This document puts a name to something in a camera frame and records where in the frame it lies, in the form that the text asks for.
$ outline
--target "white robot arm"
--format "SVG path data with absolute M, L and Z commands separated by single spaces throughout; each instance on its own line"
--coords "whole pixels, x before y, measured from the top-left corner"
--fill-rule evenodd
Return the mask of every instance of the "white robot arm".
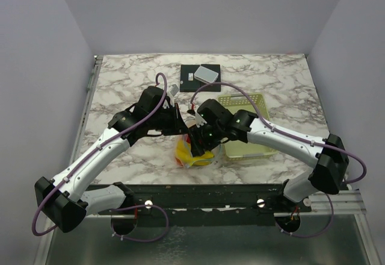
M 165 136 L 188 134 L 193 156 L 203 155 L 227 138 L 269 146 L 303 161 L 309 166 L 309 171 L 282 184 L 279 202 L 292 205 L 318 190 L 338 193 L 348 165 L 347 156 L 293 140 L 274 129 L 343 148 L 339 137 L 329 135 L 328 139 L 322 139 L 307 136 L 272 123 L 269 123 L 272 128 L 268 128 L 257 115 L 244 110 L 233 115 L 213 99 L 199 106 L 196 112 L 197 125 L 188 128 L 182 120 L 177 103 L 170 96 L 165 98 L 161 107 L 158 105 L 162 95 L 163 90 L 158 87 L 145 89 L 134 105 L 134 110 L 131 111 L 130 107 L 117 113 L 96 143 L 71 166 L 51 180 L 42 177 L 36 182 L 35 193 L 39 207 L 63 232 L 78 226 L 88 214 L 120 208 L 123 203 L 134 204 L 132 191 L 121 183 L 104 189 L 86 189 L 113 159 L 138 139 L 145 137 L 150 129 L 160 131 Z M 156 113 L 143 122 L 157 105 Z M 135 129 L 125 134 L 127 128 L 133 126 Z

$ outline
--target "purple cable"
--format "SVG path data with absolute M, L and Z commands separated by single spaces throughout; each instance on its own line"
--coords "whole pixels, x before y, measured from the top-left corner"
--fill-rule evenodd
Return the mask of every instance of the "purple cable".
M 318 233 L 314 233 L 314 234 L 311 234 L 311 235 L 298 235 L 298 234 L 291 234 L 289 232 L 286 232 L 284 229 L 281 228 L 280 225 L 278 225 L 278 223 L 276 222 L 276 225 L 278 226 L 278 228 L 280 228 L 281 232 L 286 234 L 286 235 L 289 235 L 291 237 L 296 237 L 296 238 L 302 238 L 302 239 L 307 239 L 307 238 L 313 238 L 313 237 L 318 237 L 319 235 L 325 233 L 327 230 L 329 230 L 329 228 L 331 227 L 331 224 L 333 224 L 333 220 L 334 220 L 334 206 L 333 206 L 333 203 L 329 197 L 328 194 L 325 194 L 326 197 L 328 198 L 329 200 L 329 204 L 330 204 L 330 209 L 331 209 L 331 214 L 330 214 L 330 220 L 329 220 L 329 223 L 326 225 L 326 227 L 324 229 L 322 229 L 320 232 Z
M 159 84 L 159 81 L 158 81 L 158 77 L 161 76 L 163 78 L 163 82 L 164 82 L 164 90 L 163 90 L 163 94 L 162 94 L 162 97 L 161 97 L 161 100 L 159 101 L 159 103 L 156 105 L 156 107 L 143 119 L 141 119 L 139 122 L 137 122 L 136 124 L 130 126 L 128 129 L 125 129 L 124 131 L 114 135 L 113 137 L 110 137 L 108 140 L 106 140 L 105 142 L 101 143 L 101 147 L 104 147 L 105 145 L 109 144 L 111 141 L 117 139 L 118 137 L 124 135 L 124 134 L 127 134 L 129 133 L 130 131 L 132 131 L 133 129 L 137 128 L 138 126 L 142 125 L 144 122 L 146 122 L 150 117 L 152 117 L 156 111 L 163 105 L 163 102 L 166 98 L 166 94 L 167 94 L 167 79 L 166 79 L 166 76 L 163 74 L 163 73 L 158 73 L 156 74 L 155 76 L 155 82 L 156 82 L 156 85 Z M 92 157 L 97 151 L 99 151 L 99 148 L 95 148 L 93 149 L 88 155 L 86 155 L 74 168 L 73 170 L 67 175 L 67 178 L 71 178 L 77 170 L 79 170 L 79 168 L 90 158 Z M 56 193 L 56 191 L 58 191 L 60 189 L 61 186 L 63 186 L 66 182 L 64 180 L 62 180 L 51 192 L 49 192 L 49 194 L 44 198 L 44 200 L 41 202 L 41 204 L 37 207 L 37 210 L 35 212 L 35 215 L 34 215 L 34 218 L 32 220 L 32 233 L 35 235 L 35 236 L 43 236 L 45 234 L 48 234 L 49 232 L 51 232 L 53 229 L 55 229 L 57 226 L 53 226 L 49 229 L 47 229 L 46 231 L 44 232 L 37 232 L 36 231 L 36 223 L 37 223 L 37 218 L 40 214 L 40 212 L 43 210 L 44 206 L 47 204 L 47 201 Z
M 205 84 L 204 86 L 201 86 L 201 87 L 200 87 L 200 88 L 193 94 L 193 96 L 192 96 L 192 98 L 191 98 L 191 100 L 190 100 L 190 103 L 193 104 L 194 98 L 196 97 L 196 95 L 198 94 L 198 92 L 201 92 L 203 89 L 205 89 L 205 88 L 208 87 L 208 86 L 215 86 L 215 85 L 219 85 L 219 86 L 229 86 L 229 87 L 232 87 L 233 89 L 237 89 L 237 91 L 239 91 L 240 93 L 242 93 L 242 94 L 247 98 L 247 100 L 251 103 L 251 105 L 252 105 L 253 108 L 255 109 L 255 112 L 256 112 L 256 114 L 258 115 L 260 121 L 261 121 L 265 126 L 267 126 L 268 128 L 270 128 L 270 129 L 273 128 L 273 127 L 270 125 L 270 123 L 269 123 L 266 119 L 263 118 L 263 116 L 261 115 L 259 109 L 257 108 L 257 105 L 254 103 L 254 101 L 251 99 L 251 97 L 249 97 L 249 95 L 248 95 L 246 92 L 244 92 L 240 87 L 235 86 L 234 84 L 230 84 L 230 83 L 209 83 L 209 84 Z M 312 141 L 311 141 L 311 140 L 303 139 L 303 138 L 301 138 L 301 137 L 298 137 L 298 136 L 295 136 L 295 135 L 293 135 L 293 134 L 290 134 L 290 133 L 288 133 L 288 132 L 286 132 L 286 131 L 282 131 L 282 130 L 277 129 L 277 128 L 274 128 L 274 131 L 276 131 L 277 133 L 279 133 L 279 134 L 281 134 L 281 135 L 283 135 L 283 136 L 290 137 L 290 138 L 292 138 L 292 139 L 294 139 L 294 140 L 299 140 L 300 142 L 307 143 L 307 144 L 309 144 L 309 145 L 312 144 Z M 347 152 L 347 151 L 345 151 L 344 149 L 336 148 L 335 146 L 326 145 L 325 143 L 317 143 L 317 142 L 315 142 L 314 145 L 315 145 L 315 146 L 321 146 L 321 147 L 323 147 L 323 148 L 332 149 L 332 150 L 334 150 L 334 151 L 341 152 L 341 153 L 343 153 L 343 154 L 345 154 L 345 155 L 348 155 L 349 157 L 352 157 L 353 159 L 357 160 L 357 161 L 361 164 L 361 166 L 362 166 L 362 174 L 361 174 L 358 178 L 356 178 L 356 179 L 351 179 L 351 180 L 347 181 L 346 184 L 352 184 L 352 183 L 354 183 L 354 182 L 361 181 L 361 180 L 366 176 L 366 173 L 367 173 L 368 170 L 367 170 L 367 168 L 366 168 L 365 163 L 363 162 L 363 160 L 362 160 L 360 157 L 358 157 L 358 156 L 356 156 L 356 155 L 354 155 L 354 154 L 352 154 L 352 153 L 350 153 L 350 152 Z
M 135 242 L 141 242 L 141 243 L 151 243 L 151 242 L 155 242 L 155 241 L 158 241 L 160 239 L 162 239 L 164 236 L 166 236 L 166 234 L 168 233 L 168 217 L 167 217 L 167 213 L 165 210 L 163 210 L 161 207 L 157 206 L 157 205 L 136 205 L 136 206 L 132 206 L 132 207 L 127 207 L 127 208 L 119 208 L 119 209 L 113 209 L 111 211 L 126 211 L 126 210 L 132 210 L 132 209 L 137 209 L 137 208 L 144 208 L 144 207 L 152 207 L 152 208 L 156 208 L 158 209 L 160 212 L 162 212 L 162 214 L 164 215 L 164 218 L 166 219 L 166 226 L 165 226 L 165 230 L 163 231 L 163 233 L 155 238 L 152 238 L 152 239 L 137 239 L 137 238 L 132 238 L 132 237 L 128 237 L 128 236 L 125 236 L 125 235 L 119 235 L 115 232 L 115 229 L 114 229 L 114 225 L 111 224 L 111 229 L 114 233 L 114 235 L 116 235 L 117 237 L 120 237 L 120 238 L 123 238 L 123 239 L 126 239 L 126 240 L 130 240 L 130 241 L 135 241 Z

